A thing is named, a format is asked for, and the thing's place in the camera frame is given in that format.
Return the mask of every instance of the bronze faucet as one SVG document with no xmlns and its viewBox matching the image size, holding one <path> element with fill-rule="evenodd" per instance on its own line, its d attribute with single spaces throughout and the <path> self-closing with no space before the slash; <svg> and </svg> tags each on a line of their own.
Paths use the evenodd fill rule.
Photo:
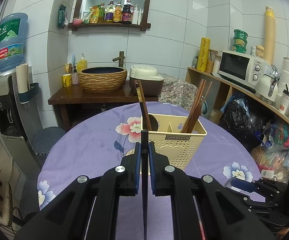
<svg viewBox="0 0 289 240">
<path fill-rule="evenodd" d="M 119 57 L 115 57 L 112 59 L 113 62 L 115 61 L 119 61 L 119 67 L 123 68 L 123 60 L 125 59 L 126 57 L 124 56 L 124 51 L 120 51 L 119 52 Z"/>
</svg>

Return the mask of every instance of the rice cooker lid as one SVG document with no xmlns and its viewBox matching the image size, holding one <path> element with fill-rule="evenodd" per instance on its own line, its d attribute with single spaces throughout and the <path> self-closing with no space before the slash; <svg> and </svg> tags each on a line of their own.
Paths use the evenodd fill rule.
<svg viewBox="0 0 289 240">
<path fill-rule="evenodd" d="M 158 74 L 157 69 L 150 65 L 132 65 L 130 77 L 144 80 L 164 80 L 164 78 Z"/>
</svg>

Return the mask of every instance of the microwave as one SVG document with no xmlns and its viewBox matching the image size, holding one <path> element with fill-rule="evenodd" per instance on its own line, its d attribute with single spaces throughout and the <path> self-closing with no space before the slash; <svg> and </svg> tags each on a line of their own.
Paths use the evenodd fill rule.
<svg viewBox="0 0 289 240">
<path fill-rule="evenodd" d="M 255 92 L 261 70 L 266 65 L 268 63 L 260 57 L 226 50 L 222 52 L 218 74 Z"/>
</svg>

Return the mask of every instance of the round table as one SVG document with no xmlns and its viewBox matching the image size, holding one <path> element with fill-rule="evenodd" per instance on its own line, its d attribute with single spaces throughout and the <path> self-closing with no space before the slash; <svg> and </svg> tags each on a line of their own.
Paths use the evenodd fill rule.
<svg viewBox="0 0 289 240">
<path fill-rule="evenodd" d="M 148 102 L 148 112 L 188 116 L 180 106 Z M 51 149 L 38 177 L 40 209 L 80 175 L 101 176 L 120 165 L 121 159 L 140 142 L 139 104 L 125 105 L 105 111 L 80 123 L 66 133 Z M 260 172 L 247 150 L 228 132 L 200 117 L 207 131 L 185 172 L 200 178 L 212 175 L 220 184 L 232 176 L 247 181 L 258 180 Z M 148 191 L 148 240 L 173 239 L 170 197 L 152 195 Z M 256 193 L 253 200 L 264 201 Z M 120 197 L 116 239 L 143 239 L 141 186 L 136 197 Z"/>
</svg>

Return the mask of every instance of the blue leaf print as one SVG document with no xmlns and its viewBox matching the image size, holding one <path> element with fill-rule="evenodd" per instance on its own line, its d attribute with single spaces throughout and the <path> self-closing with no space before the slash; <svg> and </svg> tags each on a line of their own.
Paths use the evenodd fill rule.
<svg viewBox="0 0 289 240">
<path fill-rule="evenodd" d="M 115 149 L 117 149 L 118 151 L 121 151 L 123 153 L 123 147 L 121 146 L 120 143 L 118 143 L 118 141 L 114 142 L 114 147 L 115 147 Z"/>
</svg>

